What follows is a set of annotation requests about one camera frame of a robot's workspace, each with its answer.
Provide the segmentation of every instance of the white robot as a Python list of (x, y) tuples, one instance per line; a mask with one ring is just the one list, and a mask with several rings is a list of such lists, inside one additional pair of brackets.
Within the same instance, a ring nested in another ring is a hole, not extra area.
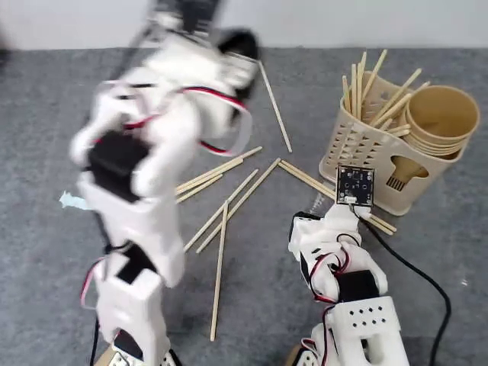
[[(164, 288), (178, 284), (185, 263), (175, 187), (199, 145), (223, 156), (246, 146), (251, 120), (242, 100), (257, 61), (247, 30), (230, 32), (218, 47), (168, 31), (141, 66), (101, 83), (72, 140), (79, 190), (107, 243), (90, 276), (101, 334), (118, 350), (112, 365), (178, 364), (162, 314)], [(229, 149), (205, 142), (232, 136)]]
[(334, 204), (324, 218), (293, 218), (288, 249), (315, 300), (326, 304), (294, 365), (409, 365), (386, 275), (361, 247), (356, 215), (367, 219), (370, 208)]

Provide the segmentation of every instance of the scattered chopstick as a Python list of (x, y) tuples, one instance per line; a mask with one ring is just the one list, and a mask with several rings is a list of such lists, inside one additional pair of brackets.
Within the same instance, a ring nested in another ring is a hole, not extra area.
[(196, 195), (199, 191), (203, 191), (206, 187), (208, 187), (209, 185), (212, 185), (213, 183), (215, 183), (216, 181), (218, 181), (219, 179), (221, 179), (223, 177), (222, 174), (219, 174), (215, 177), (213, 177), (211, 180), (209, 181), (206, 181), (205, 183), (203, 183), (202, 185), (199, 185), (198, 187), (196, 187), (194, 190), (192, 191), (189, 191), (187, 194), (181, 196), (181, 197), (178, 197), (176, 199), (176, 203), (179, 204), (183, 201), (186, 201), (187, 199), (189, 199), (191, 196), (194, 196)]
[(241, 158), (232, 159), (232, 160), (226, 162), (225, 164), (222, 164), (221, 166), (217, 167), (218, 169), (210, 170), (210, 174), (207, 175), (207, 173), (205, 173), (206, 175), (203, 178), (195, 180), (195, 181), (193, 181), (193, 179), (192, 179), (192, 181), (193, 181), (192, 183), (189, 183), (188, 185), (185, 185), (185, 186), (180, 187), (180, 188), (177, 187), (176, 188), (176, 194), (182, 194), (182, 193), (185, 193), (186, 191), (190, 191), (192, 188), (198, 187), (199, 185), (202, 185), (206, 181), (209, 181), (209, 180), (219, 176), (220, 174), (223, 174), (223, 173), (227, 172), (228, 170), (235, 168), (236, 166), (242, 164), (242, 162), (244, 162), (244, 159), (241, 159)]
[[(270, 175), (270, 173), (273, 171), (274, 168), (276, 168), (276, 165), (280, 162), (280, 158), (277, 158), (273, 163), (269, 166), (269, 168), (266, 169), (264, 173), (256, 180), (256, 182), (251, 186), (250, 189), (247, 190), (247, 192), (241, 197), (241, 199), (236, 203), (236, 206), (232, 207), (232, 210), (229, 212), (228, 220), (234, 215), (234, 213), (239, 209), (239, 207), (242, 206), (242, 204), (249, 198), (249, 196), (256, 190), (256, 188)], [(222, 227), (222, 223), (220, 223), (215, 230), (204, 240), (204, 242), (198, 247), (197, 253), (201, 253), (202, 250), (204, 250), (208, 244), (212, 241), (212, 239), (217, 235), (219, 232), (220, 228)]]
[(393, 107), (389, 108), (385, 114), (383, 114), (380, 118), (376, 119), (375, 122), (371, 122), (371, 126), (377, 127), (383, 122), (386, 122), (389, 118), (393, 118), (395, 114), (400, 112), (400, 110), (409, 101), (411, 97), (412, 97), (411, 93), (405, 94)]
[(364, 69), (366, 68), (366, 52), (363, 52), (363, 57), (361, 58), (361, 62), (358, 64), (358, 100), (356, 101), (357, 103), (357, 109), (358, 109), (358, 119), (361, 120), (361, 109), (362, 109), (362, 104), (363, 104), (363, 74), (364, 74)]
[(422, 69), (415, 70), (415, 72), (406, 80), (406, 82), (396, 91), (393, 97), (391, 97), (390, 100), (387, 101), (385, 105), (380, 109), (380, 111), (376, 113), (376, 115), (371, 120), (370, 125), (374, 126), (376, 121), (379, 120), (391, 108), (393, 103), (395, 103), (397, 99), (401, 96), (401, 94), (403, 94), (408, 89), (410, 84), (412, 84), (414, 80), (417, 79), (421, 72)]
[[(251, 181), (251, 179), (254, 178), (256, 174), (258, 174), (259, 169), (255, 169), (244, 181), (239, 185), (239, 187), (236, 188), (236, 190), (229, 196), (229, 198), (226, 199), (227, 202), (232, 202), (234, 198), (237, 197), (237, 195), (244, 189), (244, 187)], [(184, 247), (184, 251), (187, 252), (196, 242), (200, 237), (202, 236), (203, 233), (210, 227), (210, 225), (215, 221), (215, 219), (222, 213), (223, 211), (223, 206), (225, 205), (225, 202), (222, 204), (222, 206), (219, 207), (217, 211), (212, 215), (210, 219), (201, 227), (200, 230), (197, 231), (197, 233), (191, 238), (191, 240), (188, 242), (188, 244)]]
[(351, 113), (351, 99), (349, 98), (348, 78), (342, 76), (342, 92), (344, 93), (344, 108)]
[(205, 172), (204, 174), (199, 175), (196, 178), (191, 179), (190, 181), (187, 181), (185, 183), (182, 183), (176, 188), (176, 194), (181, 194), (183, 192), (186, 192), (193, 187), (196, 187), (197, 185), (201, 185), (205, 181), (208, 181), (209, 179), (212, 179), (214, 176), (219, 175), (220, 173), (224, 173), (227, 170), (232, 169), (233, 167), (239, 165), (242, 163), (242, 161), (251, 156), (256, 154), (258, 151), (262, 149), (262, 146), (258, 146), (252, 150), (249, 150), (248, 152), (244, 152), (242, 155), (237, 156), (236, 158), (217, 166), (216, 168), (213, 168), (212, 170), (209, 170), (208, 172)]
[(373, 71), (371, 72), (371, 75), (369, 77), (368, 82), (366, 83), (366, 86), (364, 87), (363, 91), (363, 100), (366, 98), (368, 95), (369, 89), (371, 89), (371, 86), (373, 85), (374, 78), (378, 75), (378, 71), (380, 71), (381, 65), (383, 65), (383, 61), (385, 57), (387, 56), (387, 50), (383, 50), (383, 52), (380, 55), (380, 58), (378, 59), (376, 65), (374, 65)]
[(219, 258), (217, 259), (217, 276), (215, 278), (215, 292), (213, 294), (212, 326), (210, 329), (211, 342), (215, 340), (215, 333), (217, 331), (217, 314), (219, 312), (220, 279), (222, 278), (223, 247), (226, 241), (228, 210), (229, 210), (229, 201), (225, 201), (223, 204), (222, 230), (220, 231)]
[[(325, 196), (332, 198), (333, 200), (336, 199), (336, 193), (332, 189), (327, 188), (325, 185), (323, 185), (316, 179), (313, 179), (307, 173), (299, 170), (299, 168), (291, 165), (289, 162), (281, 160), (279, 166), (290, 174), (294, 175), (296, 178), (299, 178), (301, 181), (307, 183), (310, 187), (315, 188), (317, 191), (323, 193)], [(376, 217), (375, 215), (371, 215), (370, 219), (368, 219), (368, 222), (388, 235), (393, 235), (393, 233), (397, 231), (397, 228), (390, 225), (389, 223), (386, 223), (387, 225), (384, 225), (384, 221)]]
[(380, 127), (380, 131), (386, 131), (387, 128), (392, 124), (393, 118), (388, 119), (383, 125)]
[(275, 95), (273, 94), (273, 90), (271, 89), (271, 84), (269, 83), (268, 76), (266, 75), (265, 67), (263, 66), (262, 62), (259, 61), (259, 68), (261, 70), (262, 78), (265, 81), (266, 89), (268, 89), (269, 98), (271, 99), (271, 104), (273, 105), (274, 114), (276, 114), (276, 119), (280, 125), (281, 134), (283, 135), (284, 143), (287, 145), (287, 149), (289, 153), (292, 153), (290, 139), (288, 138), (287, 131), (284, 128), (283, 119), (281, 119), (281, 113), (276, 104)]
[(358, 116), (358, 81), (357, 81), (357, 71), (356, 71), (356, 64), (353, 63), (351, 65), (351, 111), (354, 117)]

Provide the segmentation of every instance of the white wall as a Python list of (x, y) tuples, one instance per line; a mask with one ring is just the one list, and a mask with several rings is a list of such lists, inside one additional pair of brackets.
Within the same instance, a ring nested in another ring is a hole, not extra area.
[[(123, 47), (149, 0), (0, 0), (12, 48)], [(486, 0), (222, 0), (218, 25), (270, 47), (488, 47)]]

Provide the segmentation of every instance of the gray carpet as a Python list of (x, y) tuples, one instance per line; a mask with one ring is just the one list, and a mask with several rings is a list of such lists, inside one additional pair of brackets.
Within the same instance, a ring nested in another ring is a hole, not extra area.
[[(0, 63), (0, 355), (5, 365), (87, 364), (94, 315), (79, 307), (85, 270), (101, 253), (92, 215), (62, 209), (64, 190), (77, 194), (77, 171), (67, 159), (96, 84), (121, 50), (23, 52)], [(378, 51), (369, 53), (369, 65)], [(221, 201), (254, 168), (278, 156), (311, 175), (332, 131), (341, 75), (360, 50), (267, 50), (274, 87), (294, 153), (279, 133), (264, 85), (250, 102), (255, 129), (249, 147), (263, 151), (181, 206), (181, 234), (193, 236)], [(488, 114), (488, 50), (391, 50), (381, 73), (404, 81), (449, 84), (471, 93)], [(405, 216), (391, 245), (431, 274), (451, 296), (454, 315), (438, 364), (486, 364), (488, 293), (488, 126), (482, 123), (464, 158)], [(185, 178), (223, 160), (199, 154)], [(276, 169), (228, 226), (217, 341), (208, 340), (217, 239), (201, 255), (190, 252), (183, 282), (165, 294), (172, 344), (185, 365), (280, 365), (300, 337), (319, 322), (298, 264), (287, 251), (292, 215), (316, 192)], [(427, 364), (444, 305), (422, 279), (387, 254), (368, 234), (367, 248), (387, 273), (412, 366)], [(99, 351), (105, 344), (99, 345)]]

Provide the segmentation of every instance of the white plastic part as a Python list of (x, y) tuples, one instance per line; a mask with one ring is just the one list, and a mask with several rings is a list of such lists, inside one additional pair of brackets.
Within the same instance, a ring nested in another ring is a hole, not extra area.
[(318, 352), (319, 365), (322, 366), (322, 360), (326, 355), (325, 340), (327, 341), (327, 362), (326, 366), (345, 366), (339, 362), (339, 356), (336, 352), (336, 345), (334, 344), (334, 338), (330, 332), (330, 328), (326, 327), (327, 331), (324, 332), (323, 323), (319, 323), (312, 329), (312, 340), (315, 342), (315, 347)]
[(159, 366), (170, 348), (166, 324), (162, 316), (162, 279), (143, 269), (128, 284), (117, 274), (129, 259), (113, 252), (107, 277), (104, 280), (103, 261), (95, 267), (98, 290), (97, 314), (103, 321), (100, 330), (105, 339), (114, 339), (121, 329), (128, 332), (143, 351), (146, 366)]
[[(341, 366), (408, 366), (391, 297), (339, 303), (326, 317)], [(368, 342), (366, 350), (361, 340)]]
[[(175, 19), (162, 21), (174, 21), (172, 24), (178, 26)], [(109, 130), (120, 131), (124, 124), (154, 116), (136, 131), (137, 137), (150, 146), (149, 155), (136, 166), (130, 181), (131, 191), (140, 197), (138, 201), (130, 203), (96, 185), (90, 171), (81, 173), (78, 180), (88, 206), (100, 214), (111, 245), (134, 242), (158, 272), (143, 270), (128, 284), (116, 276), (128, 258), (116, 252), (103, 261), (107, 267), (99, 264), (94, 272), (99, 293), (97, 314), (104, 339), (111, 342), (116, 331), (124, 329), (143, 351), (145, 366), (160, 366), (169, 350), (160, 307), (162, 289), (174, 287), (184, 272), (175, 202), (178, 176), (191, 161), (199, 140), (227, 134), (233, 116), (233, 106), (228, 101), (180, 91), (188, 86), (203, 86), (233, 95), (235, 85), (252, 81), (255, 69), (242, 63), (227, 65), (228, 74), (234, 77), (224, 80), (221, 72), (226, 61), (226, 56), (207, 43), (168, 34), (161, 49), (142, 66), (129, 70), (120, 80), (101, 83), (90, 119), (69, 148), (72, 161), (85, 168), (90, 149)], [(136, 88), (134, 84), (150, 86)], [(135, 359), (126, 359), (130, 366), (139, 366), (131, 364)]]
[(158, 198), (133, 204), (97, 186), (90, 172), (80, 175), (78, 186), (89, 207), (100, 213), (111, 244), (135, 242), (151, 259), (165, 286), (176, 286), (185, 262), (178, 232), (175, 184), (168, 184), (166, 193)]
[(249, 85), (258, 71), (258, 63), (254, 59), (231, 52), (226, 53), (221, 67), (224, 82), (237, 89)]
[[(368, 217), (369, 208), (356, 207), (356, 212)], [(379, 293), (385, 294), (388, 291), (387, 276), (369, 253), (357, 246), (350, 236), (356, 238), (361, 244), (361, 236), (358, 233), (358, 218), (349, 210), (347, 205), (334, 204), (324, 218), (320, 220), (295, 217), (288, 250), (294, 254), (297, 261), (303, 257), (307, 263), (309, 274), (321, 255), (335, 254), (323, 260), (311, 279), (313, 289), (330, 300), (339, 300), (339, 284), (328, 265), (337, 265), (337, 258), (342, 264), (345, 263), (344, 250), (350, 258), (349, 266), (344, 270), (344, 273), (371, 271)]]
[(303, 351), (295, 364), (298, 366), (320, 366), (316, 356), (309, 350)]
[[(138, 358), (129, 355), (128, 353), (117, 348), (112, 344), (112, 349), (115, 350), (115, 355), (111, 359), (108, 366), (147, 366), (146, 363)], [(159, 366), (177, 366), (173, 356), (170, 352), (166, 353), (165, 357), (159, 362)]]
[(139, 366), (135, 365), (134, 363), (130, 364), (130, 362), (124, 357), (124, 355), (120, 352), (115, 352), (114, 357), (112, 357), (108, 366)]
[[(204, 85), (224, 94), (234, 95), (233, 88), (222, 80), (224, 56), (211, 47), (178, 34), (169, 34), (161, 49), (144, 61), (144, 65), (180, 87)], [(192, 95), (203, 116), (202, 137), (220, 138), (228, 132), (233, 109), (209, 95)]]

